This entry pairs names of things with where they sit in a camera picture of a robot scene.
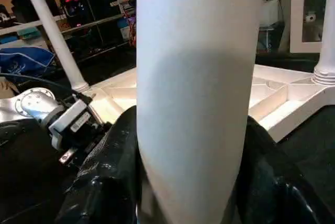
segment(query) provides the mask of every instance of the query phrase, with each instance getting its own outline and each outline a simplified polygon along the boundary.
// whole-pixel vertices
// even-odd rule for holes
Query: cable
[[[283,5],[282,5],[282,0],[278,0],[279,2],[279,5],[281,7],[281,10],[282,10],[282,19],[283,19],[283,22],[285,22],[285,19],[284,19],[284,9],[283,9]]]
[[[11,73],[2,73],[0,72],[0,76],[4,76],[4,77],[19,77],[19,78],[24,78],[24,79],[29,79],[29,80],[34,80],[34,81],[39,81],[39,82],[44,82],[50,85],[53,85],[55,87],[58,87],[60,89],[63,89],[64,91],[67,92],[71,92],[71,94],[75,94],[78,98],[80,98],[84,103],[86,103],[87,105],[92,101],[92,99],[80,92],[75,91],[74,89],[68,88],[64,85],[55,83],[53,81],[50,80],[46,80],[46,79],[41,79],[39,77],[34,77],[34,76],[26,76],[26,75],[18,75],[18,74],[11,74]]]

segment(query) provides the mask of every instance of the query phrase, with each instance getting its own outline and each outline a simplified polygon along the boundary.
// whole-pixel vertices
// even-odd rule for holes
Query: white pipe
[[[48,4],[45,0],[31,0],[31,2],[43,24],[46,33],[48,34],[48,37],[66,75],[68,76],[72,88],[79,92],[87,90],[89,86],[85,82],[76,62],[74,61],[71,52],[63,38],[63,35],[53,19]]]
[[[319,63],[314,68],[316,83],[335,85],[335,0],[327,0]]]
[[[137,0],[139,148],[169,223],[221,223],[242,155],[260,8]]]

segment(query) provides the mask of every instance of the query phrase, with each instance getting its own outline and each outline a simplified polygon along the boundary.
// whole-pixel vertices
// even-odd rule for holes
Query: white shelf
[[[123,111],[137,103],[136,69],[94,85],[88,94],[105,121],[114,123]],[[335,94],[335,87],[315,84],[312,74],[255,65],[249,101],[249,115],[278,142],[329,103],[322,98]]]
[[[64,15],[53,17],[53,19],[55,21],[63,20],[64,18],[65,18]],[[37,20],[37,21],[32,21],[31,23],[20,24],[20,25],[17,25],[17,26],[0,29],[0,36],[5,35],[5,34],[9,34],[9,33],[13,33],[13,32],[18,32],[20,30],[24,30],[24,29],[28,29],[28,28],[41,26],[41,25],[42,25],[42,22],[40,20]]]

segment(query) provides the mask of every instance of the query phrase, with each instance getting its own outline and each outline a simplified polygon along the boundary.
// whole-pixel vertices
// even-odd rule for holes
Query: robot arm
[[[45,88],[32,88],[20,95],[1,99],[1,122],[33,118],[48,131],[52,146],[64,152],[59,161],[80,167],[111,124],[100,124],[90,108],[91,98],[76,97],[70,107],[59,104]]]

